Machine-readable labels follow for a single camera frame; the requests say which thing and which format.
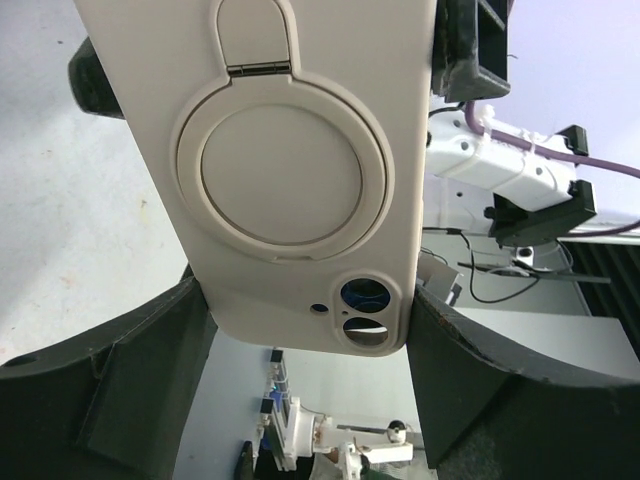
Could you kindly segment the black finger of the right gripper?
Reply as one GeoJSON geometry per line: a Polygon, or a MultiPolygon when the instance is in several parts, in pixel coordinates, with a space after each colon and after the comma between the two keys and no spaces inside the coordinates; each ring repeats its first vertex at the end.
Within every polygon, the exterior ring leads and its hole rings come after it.
{"type": "Polygon", "coordinates": [[[444,0],[437,3],[432,92],[449,103],[509,94],[508,20],[513,3],[444,0]]]}
{"type": "Polygon", "coordinates": [[[68,62],[72,95],[81,111],[106,118],[124,119],[124,114],[89,37],[68,62]]]}

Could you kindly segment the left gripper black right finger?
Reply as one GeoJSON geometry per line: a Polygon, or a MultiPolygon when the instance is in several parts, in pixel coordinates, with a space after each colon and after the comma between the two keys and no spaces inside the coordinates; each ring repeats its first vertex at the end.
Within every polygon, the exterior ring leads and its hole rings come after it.
{"type": "Polygon", "coordinates": [[[439,478],[638,478],[638,382],[538,353],[422,287],[407,354],[439,478]]]}

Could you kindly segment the blue phone black screen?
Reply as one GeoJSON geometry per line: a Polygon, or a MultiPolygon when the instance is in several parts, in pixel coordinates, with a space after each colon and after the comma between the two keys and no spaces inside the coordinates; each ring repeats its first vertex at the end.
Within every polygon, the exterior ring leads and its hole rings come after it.
{"type": "Polygon", "coordinates": [[[391,303],[391,292],[385,284],[373,278],[352,278],[335,283],[324,300],[312,303],[314,315],[337,313],[339,318],[355,314],[377,314],[391,303]]]}

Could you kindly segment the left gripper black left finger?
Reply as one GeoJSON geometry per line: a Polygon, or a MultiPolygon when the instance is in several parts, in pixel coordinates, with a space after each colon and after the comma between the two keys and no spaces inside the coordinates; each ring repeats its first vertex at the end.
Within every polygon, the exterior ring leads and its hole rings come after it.
{"type": "Polygon", "coordinates": [[[191,272],[1,366],[4,479],[170,479],[217,326],[191,272]]]}

